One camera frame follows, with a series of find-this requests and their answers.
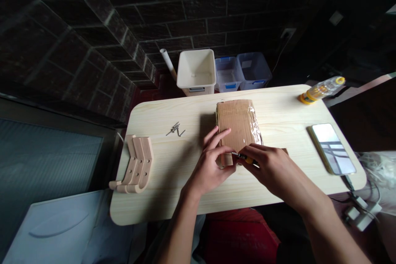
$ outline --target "yellow bottle cap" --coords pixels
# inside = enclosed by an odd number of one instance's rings
[[[340,76],[335,79],[335,82],[339,85],[342,85],[345,82],[345,78]]]

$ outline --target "plastic storage box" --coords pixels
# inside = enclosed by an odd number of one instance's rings
[[[236,57],[219,58],[216,64],[216,90],[220,93],[238,90],[243,81],[242,69]]]
[[[241,90],[260,89],[271,80],[272,74],[262,53],[239,54],[236,58],[244,77],[240,84]]]
[[[211,49],[180,53],[176,84],[186,96],[214,94],[216,84],[214,56]]]

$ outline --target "plastic bottle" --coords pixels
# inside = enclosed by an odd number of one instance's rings
[[[334,94],[345,83],[345,78],[335,76],[322,81],[311,87],[308,91],[301,94],[299,99],[304,104],[313,104],[326,96]]]

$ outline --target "left hand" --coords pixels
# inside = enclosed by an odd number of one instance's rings
[[[214,129],[205,136],[201,157],[183,188],[184,192],[193,195],[193,197],[197,199],[200,199],[202,195],[220,186],[236,170],[235,164],[226,166],[224,169],[220,169],[216,164],[216,159],[219,155],[235,152],[235,150],[228,146],[216,147],[220,140],[231,132],[231,129],[228,128],[215,135],[218,129],[218,126],[214,127]]]

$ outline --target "dark brick wall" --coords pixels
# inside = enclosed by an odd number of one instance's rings
[[[284,28],[297,28],[291,51],[325,0],[110,0],[158,69],[160,48],[175,67],[182,50],[212,48],[216,57],[279,53]]]
[[[155,68],[114,9],[113,0],[42,1],[110,63],[114,66],[122,63],[119,70],[127,73],[132,82],[139,81],[146,84],[146,88],[157,88]]]
[[[3,95],[103,125],[126,123],[135,85],[46,4],[0,0],[0,15]]]

